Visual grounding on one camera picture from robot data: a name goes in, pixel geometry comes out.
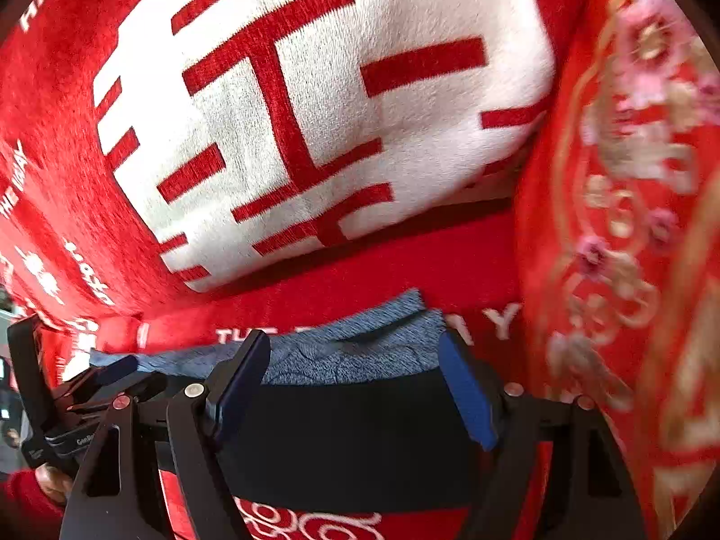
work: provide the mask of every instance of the person's hand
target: person's hand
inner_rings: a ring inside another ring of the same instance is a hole
[[[65,475],[59,468],[45,463],[35,469],[35,479],[42,492],[51,501],[59,505],[65,505],[67,496],[70,495],[73,488],[72,477]]]

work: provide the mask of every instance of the silver rivet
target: silver rivet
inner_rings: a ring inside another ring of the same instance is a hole
[[[517,382],[508,382],[508,384],[505,384],[505,393],[508,396],[517,398],[519,396],[522,396],[525,393],[525,388],[523,388]]]
[[[583,410],[592,410],[595,407],[595,402],[593,402],[593,399],[589,396],[580,396],[577,399],[577,405]]]
[[[112,406],[116,410],[122,410],[123,408],[127,408],[131,405],[131,399],[129,396],[126,396],[123,394],[122,396],[118,396],[112,401]]]
[[[197,398],[205,391],[203,384],[190,384],[185,388],[185,395],[188,398]]]

